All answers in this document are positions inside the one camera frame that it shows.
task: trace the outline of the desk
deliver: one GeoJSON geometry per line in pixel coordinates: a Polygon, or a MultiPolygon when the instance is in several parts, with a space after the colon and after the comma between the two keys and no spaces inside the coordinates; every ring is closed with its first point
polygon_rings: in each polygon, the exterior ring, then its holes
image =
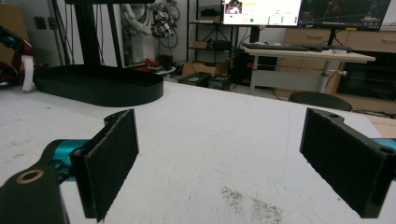
{"type": "MultiPolygon", "coordinates": [[[[0,89],[0,183],[55,139],[90,139],[109,108],[21,87],[0,89]]],[[[165,82],[134,107],[140,154],[106,223],[394,223],[396,185],[379,219],[360,217],[299,152],[306,105],[165,82]]],[[[364,116],[333,111],[369,137],[364,116]]],[[[61,191],[71,223],[86,219],[76,183],[61,191]]]]}
{"type": "Polygon", "coordinates": [[[250,92],[252,95],[256,86],[276,87],[282,89],[296,89],[305,91],[324,92],[327,80],[329,79],[330,63],[367,63],[375,61],[374,57],[365,56],[357,53],[334,54],[331,51],[289,51],[289,50],[269,50],[269,49],[245,49],[245,52],[254,55],[253,72],[250,80],[250,92]],[[299,58],[325,61],[320,76],[285,73],[278,71],[258,70],[257,65],[259,56],[278,57],[278,58],[299,58]]]}

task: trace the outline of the black chair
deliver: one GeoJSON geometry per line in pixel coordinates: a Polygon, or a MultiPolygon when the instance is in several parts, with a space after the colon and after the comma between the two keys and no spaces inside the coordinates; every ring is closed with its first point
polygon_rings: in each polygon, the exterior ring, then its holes
{"type": "Polygon", "coordinates": [[[344,111],[352,111],[353,109],[350,103],[341,98],[314,91],[298,91],[292,93],[289,97],[289,101],[304,105],[316,105],[344,111]]]}

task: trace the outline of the monitor screen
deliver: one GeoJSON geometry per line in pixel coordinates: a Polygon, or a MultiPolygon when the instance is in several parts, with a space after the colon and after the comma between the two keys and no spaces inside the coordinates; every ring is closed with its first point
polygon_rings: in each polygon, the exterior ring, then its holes
{"type": "Polygon", "coordinates": [[[297,26],[301,0],[221,0],[227,25],[297,26]]]}
{"type": "Polygon", "coordinates": [[[378,31],[390,0],[303,0],[299,25],[378,31]]]}

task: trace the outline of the cardboard box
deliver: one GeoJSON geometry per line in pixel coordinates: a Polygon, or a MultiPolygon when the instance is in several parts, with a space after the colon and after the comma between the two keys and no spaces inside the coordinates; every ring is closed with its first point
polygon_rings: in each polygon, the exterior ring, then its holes
{"type": "Polygon", "coordinates": [[[208,49],[209,43],[207,43],[205,41],[195,41],[192,44],[192,47],[195,49],[208,49]]]}
{"type": "Polygon", "coordinates": [[[221,23],[221,16],[201,16],[200,21],[213,21],[215,23],[221,23]]]}
{"type": "Polygon", "coordinates": [[[212,76],[215,74],[227,74],[228,66],[233,60],[233,57],[224,60],[222,63],[208,63],[204,61],[192,61],[183,64],[182,77],[187,77],[193,73],[205,72],[210,73],[212,76]]]}
{"type": "MultiPolygon", "coordinates": [[[[0,3],[0,26],[29,40],[21,7],[15,4],[0,3]]],[[[0,62],[11,65],[15,51],[0,44],[0,62]]]]}

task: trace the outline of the table surface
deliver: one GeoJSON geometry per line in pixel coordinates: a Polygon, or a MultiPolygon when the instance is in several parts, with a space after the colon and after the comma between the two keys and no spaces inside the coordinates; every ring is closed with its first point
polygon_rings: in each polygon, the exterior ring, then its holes
{"type": "MultiPolygon", "coordinates": [[[[91,139],[126,108],[0,89],[0,183],[55,139],[91,139]]],[[[360,219],[299,152],[305,105],[165,82],[134,107],[140,147],[106,223],[394,223],[392,182],[379,219],[360,219]]],[[[361,115],[345,123],[380,137],[361,115]]],[[[76,183],[61,185],[71,223],[83,215],[76,183]]]]}
{"type": "Polygon", "coordinates": [[[332,53],[332,51],[330,50],[323,50],[322,52],[314,52],[314,51],[291,51],[291,50],[271,50],[271,49],[245,49],[245,52],[251,55],[339,61],[339,62],[351,62],[351,63],[367,63],[370,61],[372,62],[375,61],[375,57],[371,57],[371,56],[366,56],[358,53],[335,54],[332,53]]]}

